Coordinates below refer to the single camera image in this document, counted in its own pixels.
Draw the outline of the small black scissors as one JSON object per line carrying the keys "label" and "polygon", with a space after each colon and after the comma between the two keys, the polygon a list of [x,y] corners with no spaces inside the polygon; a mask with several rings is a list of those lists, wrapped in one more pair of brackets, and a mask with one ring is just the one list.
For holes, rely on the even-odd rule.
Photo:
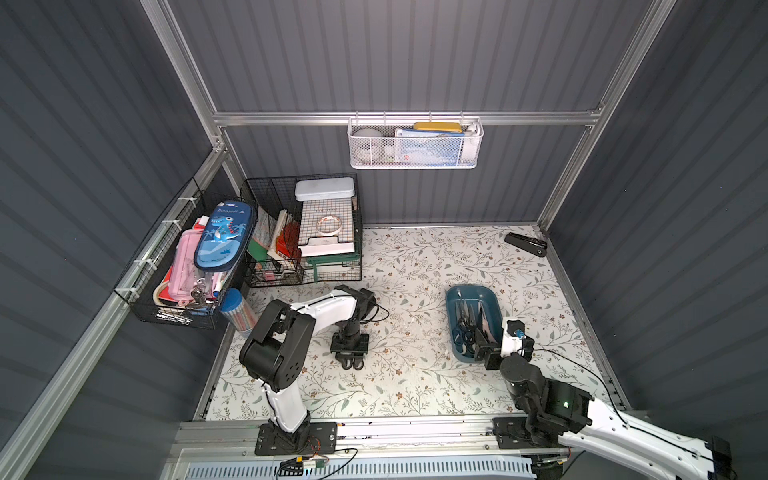
{"label": "small black scissors", "polygon": [[337,355],[336,360],[340,363],[344,370],[354,369],[360,371],[364,368],[363,356],[344,356]]}

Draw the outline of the blue handled scissors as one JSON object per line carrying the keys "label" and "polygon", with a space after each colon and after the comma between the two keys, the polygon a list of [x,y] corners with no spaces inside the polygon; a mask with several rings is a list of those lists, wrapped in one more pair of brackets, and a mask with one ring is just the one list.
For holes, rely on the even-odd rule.
{"label": "blue handled scissors", "polygon": [[476,316],[476,329],[475,329],[475,344],[476,350],[481,347],[493,345],[495,338],[490,330],[487,315],[482,303],[477,304],[477,316]]}

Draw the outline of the teal storage box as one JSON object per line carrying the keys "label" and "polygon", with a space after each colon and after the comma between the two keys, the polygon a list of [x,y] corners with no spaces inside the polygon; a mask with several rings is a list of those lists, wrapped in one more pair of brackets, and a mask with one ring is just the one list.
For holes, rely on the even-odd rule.
{"label": "teal storage box", "polygon": [[465,363],[487,364],[500,352],[503,320],[495,293],[474,284],[456,285],[445,294],[451,346]]}

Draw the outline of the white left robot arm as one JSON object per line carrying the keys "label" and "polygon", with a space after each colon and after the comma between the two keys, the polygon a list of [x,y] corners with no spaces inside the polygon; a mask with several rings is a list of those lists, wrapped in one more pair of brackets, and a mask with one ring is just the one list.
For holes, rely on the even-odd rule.
{"label": "white left robot arm", "polygon": [[372,291],[346,285],[305,302],[268,303],[239,353],[240,364],[261,385],[272,412],[259,427],[255,455],[328,455],[336,450],[338,425],[312,419],[298,379],[313,338],[331,327],[337,329],[330,345],[334,359],[344,370],[361,370],[369,348],[362,326],[382,310]]}

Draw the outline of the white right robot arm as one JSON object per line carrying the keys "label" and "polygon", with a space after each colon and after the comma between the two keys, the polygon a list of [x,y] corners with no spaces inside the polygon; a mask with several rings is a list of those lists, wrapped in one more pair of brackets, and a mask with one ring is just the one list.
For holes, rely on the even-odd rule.
{"label": "white right robot arm", "polygon": [[549,379],[531,363],[519,339],[515,350],[491,354],[521,419],[497,417],[498,446],[578,449],[652,479],[736,479],[730,444],[664,430],[619,412],[569,383]]}

